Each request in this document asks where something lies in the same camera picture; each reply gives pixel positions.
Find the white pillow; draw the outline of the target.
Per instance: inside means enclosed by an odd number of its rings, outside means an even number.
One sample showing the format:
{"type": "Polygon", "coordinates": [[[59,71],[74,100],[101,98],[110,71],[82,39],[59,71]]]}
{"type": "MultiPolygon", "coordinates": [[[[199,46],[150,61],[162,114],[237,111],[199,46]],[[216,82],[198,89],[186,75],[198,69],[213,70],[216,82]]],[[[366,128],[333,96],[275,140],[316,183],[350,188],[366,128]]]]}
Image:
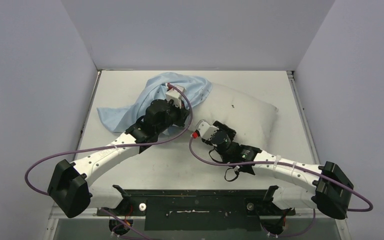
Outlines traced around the white pillow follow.
{"type": "Polygon", "coordinates": [[[195,131],[200,120],[218,121],[236,131],[234,140],[267,150],[277,119],[274,105],[220,84],[212,84],[207,98],[192,108],[193,120],[188,128],[195,131]]]}

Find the light blue pillowcase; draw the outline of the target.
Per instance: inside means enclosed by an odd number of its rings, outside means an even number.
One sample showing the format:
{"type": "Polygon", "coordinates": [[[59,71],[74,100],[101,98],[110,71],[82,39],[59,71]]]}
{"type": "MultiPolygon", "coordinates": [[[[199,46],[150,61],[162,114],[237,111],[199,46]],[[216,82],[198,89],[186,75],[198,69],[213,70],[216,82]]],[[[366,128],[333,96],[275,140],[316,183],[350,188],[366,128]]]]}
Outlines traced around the light blue pillowcase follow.
{"type": "Polygon", "coordinates": [[[163,72],[146,82],[145,88],[132,105],[118,108],[98,107],[96,110],[101,124],[112,133],[125,132],[145,114],[153,100],[166,98],[167,83],[185,88],[185,95],[192,107],[203,103],[213,88],[212,83],[201,76],[163,72]]]}

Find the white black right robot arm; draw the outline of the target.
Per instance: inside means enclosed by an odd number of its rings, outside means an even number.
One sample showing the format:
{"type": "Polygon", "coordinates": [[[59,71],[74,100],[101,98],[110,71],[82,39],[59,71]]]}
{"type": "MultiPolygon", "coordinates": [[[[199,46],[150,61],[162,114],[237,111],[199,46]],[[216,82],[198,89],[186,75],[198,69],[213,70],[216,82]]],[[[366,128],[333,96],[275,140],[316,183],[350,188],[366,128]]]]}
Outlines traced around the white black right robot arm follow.
{"type": "Polygon", "coordinates": [[[291,187],[277,187],[272,195],[263,199],[267,213],[312,208],[333,219],[347,217],[352,196],[347,188],[353,189],[354,185],[337,164],[296,162],[258,147],[239,144],[234,141],[236,131],[218,121],[209,124],[200,120],[196,133],[219,154],[221,160],[215,163],[229,165],[236,175],[264,175],[292,184],[291,187]]]}

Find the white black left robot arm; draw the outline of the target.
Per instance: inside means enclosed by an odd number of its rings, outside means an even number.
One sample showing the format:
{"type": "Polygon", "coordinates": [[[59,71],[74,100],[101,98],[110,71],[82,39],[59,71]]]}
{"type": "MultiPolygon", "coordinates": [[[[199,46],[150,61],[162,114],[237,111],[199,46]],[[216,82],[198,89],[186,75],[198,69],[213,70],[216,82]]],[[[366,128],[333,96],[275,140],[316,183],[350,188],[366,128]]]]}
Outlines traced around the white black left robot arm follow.
{"type": "Polygon", "coordinates": [[[121,187],[95,187],[94,182],[122,161],[159,145],[159,135],[171,126],[187,129],[192,122],[188,100],[153,100],[145,114],[110,144],[91,150],[91,154],[68,162],[63,159],[54,168],[47,193],[68,218],[89,208],[108,208],[117,215],[130,207],[121,187]]]}

